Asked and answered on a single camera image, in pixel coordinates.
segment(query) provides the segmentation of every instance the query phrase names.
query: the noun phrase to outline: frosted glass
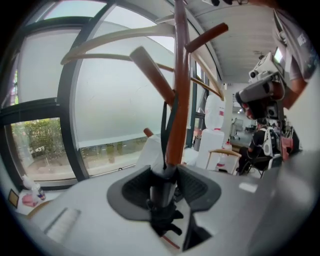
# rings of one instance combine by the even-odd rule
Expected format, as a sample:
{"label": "frosted glass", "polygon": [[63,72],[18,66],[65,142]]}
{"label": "frosted glass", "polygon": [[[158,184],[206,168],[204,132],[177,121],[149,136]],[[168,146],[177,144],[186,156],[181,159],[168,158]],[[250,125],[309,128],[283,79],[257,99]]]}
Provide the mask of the frosted glass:
{"label": "frosted glass", "polygon": [[201,102],[204,98],[206,90],[199,84],[197,84],[196,90],[197,90],[196,91],[196,111],[198,111],[198,109],[200,108]]}
{"label": "frosted glass", "polygon": [[[104,22],[97,34],[124,29]],[[154,61],[173,67],[174,55],[147,37],[108,43],[90,53],[129,55],[144,46]],[[170,85],[173,73],[161,70]],[[161,130],[164,100],[139,68],[130,61],[84,59],[75,93],[75,124],[80,148],[127,141]]]}
{"label": "frosted glass", "polygon": [[[142,15],[116,6],[110,14],[105,18],[106,22],[122,25],[128,29],[140,29],[155,26],[156,23]],[[172,53],[175,51],[175,39],[171,36],[149,36],[150,39],[156,41],[164,48]]]}
{"label": "frosted glass", "polygon": [[70,16],[94,17],[105,5],[103,2],[97,1],[62,1],[44,19]]}
{"label": "frosted glass", "polygon": [[57,97],[63,66],[79,30],[59,30],[31,35],[22,45],[18,64],[19,103]]}
{"label": "frosted glass", "polygon": [[[126,30],[126,28],[122,25],[103,22],[96,31],[94,37],[96,38],[105,34],[123,30]],[[146,49],[155,62],[171,68],[174,67],[174,54],[148,37],[134,37],[110,42],[89,50],[87,53],[119,54],[129,56],[134,49],[140,46],[143,46]]]}
{"label": "frosted glass", "polygon": [[196,75],[203,80],[203,78],[202,78],[202,76],[201,76],[201,67],[200,67],[200,65],[198,64],[198,62],[196,62]]}

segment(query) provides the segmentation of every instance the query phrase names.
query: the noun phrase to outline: wooden coat rack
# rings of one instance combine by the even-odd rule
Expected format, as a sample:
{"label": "wooden coat rack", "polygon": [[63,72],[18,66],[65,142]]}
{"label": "wooden coat rack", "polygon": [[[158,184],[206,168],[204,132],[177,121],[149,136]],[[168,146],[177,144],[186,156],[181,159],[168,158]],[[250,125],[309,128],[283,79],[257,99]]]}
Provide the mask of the wooden coat rack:
{"label": "wooden coat rack", "polygon": [[[163,22],[174,19],[175,25],[169,25]],[[183,0],[175,0],[174,14],[161,18],[156,26],[127,29],[105,34],[94,39],[84,42],[82,45],[71,49],[62,59],[61,64],[64,65],[70,61],[77,59],[116,59],[124,61],[133,61],[139,69],[150,80],[152,85],[163,97],[169,106],[173,106],[175,95],[178,95],[178,107],[172,129],[168,139],[166,148],[166,163],[168,165],[178,165],[181,163],[182,154],[185,145],[186,127],[188,119],[189,96],[190,96],[190,81],[201,85],[209,91],[215,93],[224,101],[224,95],[220,90],[217,81],[215,80],[212,72],[197,54],[196,50],[216,38],[222,33],[228,31],[228,26],[221,23],[205,33],[199,35],[194,40],[190,41],[188,21],[186,10]],[[117,40],[134,38],[134,37],[147,37],[147,36],[174,36],[175,38],[175,63],[174,68],[155,63],[147,51],[142,47],[135,49],[130,56],[117,55],[117,54],[85,54],[85,52],[96,48],[98,46],[114,42]],[[215,90],[208,87],[202,81],[190,78],[190,56],[198,62],[203,71],[207,74],[210,83]],[[162,75],[160,69],[174,72],[174,85],[173,89],[170,87],[165,77]],[[144,130],[145,134],[149,137],[153,133],[149,129]]]}

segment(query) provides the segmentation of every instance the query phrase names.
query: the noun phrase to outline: gray surface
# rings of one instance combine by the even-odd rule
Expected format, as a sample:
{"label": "gray surface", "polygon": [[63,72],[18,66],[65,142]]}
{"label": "gray surface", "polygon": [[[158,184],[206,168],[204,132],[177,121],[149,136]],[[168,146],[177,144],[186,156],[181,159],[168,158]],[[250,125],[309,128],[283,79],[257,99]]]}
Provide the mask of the gray surface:
{"label": "gray surface", "polygon": [[[243,226],[245,221],[231,223],[239,218],[239,211],[253,200],[254,194],[241,191],[239,184],[243,181],[261,183],[263,179],[232,176],[196,167],[192,169],[215,180],[222,188],[220,199],[208,212],[195,214],[197,224],[205,227],[212,234],[222,232],[223,229],[225,229],[223,232],[232,233],[237,225],[245,229]],[[171,255],[148,222],[124,219],[110,207],[106,200],[109,186],[135,171],[136,169],[132,168],[79,182],[39,211],[32,221],[44,230],[65,207],[78,209],[81,215],[64,241],[64,246],[75,253],[91,256]],[[246,220],[247,214],[243,213],[242,219]],[[188,255],[196,251],[199,254],[207,254],[203,250],[212,251],[212,243],[216,240],[216,237],[211,238],[184,254]]]}
{"label": "gray surface", "polygon": [[[221,186],[221,197],[206,212],[194,214],[196,224],[213,235],[182,253],[185,256],[271,255],[298,230],[320,192],[319,152],[303,152],[270,169],[262,179],[233,176],[188,166]],[[44,229],[64,207],[81,210],[64,246],[83,255],[168,256],[169,250],[150,224],[129,221],[112,210],[106,192],[135,169],[82,181],[59,196],[32,219]],[[241,183],[257,185],[248,192]]]}

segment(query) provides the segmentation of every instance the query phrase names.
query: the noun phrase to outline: ceiling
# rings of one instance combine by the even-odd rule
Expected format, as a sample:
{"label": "ceiling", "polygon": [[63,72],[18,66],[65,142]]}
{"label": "ceiling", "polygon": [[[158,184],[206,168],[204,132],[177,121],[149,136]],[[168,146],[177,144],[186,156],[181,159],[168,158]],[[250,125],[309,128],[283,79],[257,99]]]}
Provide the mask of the ceiling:
{"label": "ceiling", "polygon": [[248,72],[260,55],[276,50],[272,37],[273,11],[250,4],[227,5],[220,0],[218,7],[202,0],[188,0],[187,9],[205,31],[226,23],[229,31],[211,41],[223,83],[247,83]]}

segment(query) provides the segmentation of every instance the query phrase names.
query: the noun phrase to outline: green plant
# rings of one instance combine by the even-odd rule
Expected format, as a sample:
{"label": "green plant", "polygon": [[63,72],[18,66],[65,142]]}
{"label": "green plant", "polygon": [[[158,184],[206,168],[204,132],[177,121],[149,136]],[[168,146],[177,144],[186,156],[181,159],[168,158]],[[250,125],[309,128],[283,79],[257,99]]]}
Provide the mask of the green plant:
{"label": "green plant", "polygon": [[28,146],[35,157],[45,155],[48,160],[57,160],[65,153],[58,118],[14,123],[11,127],[16,145]]}

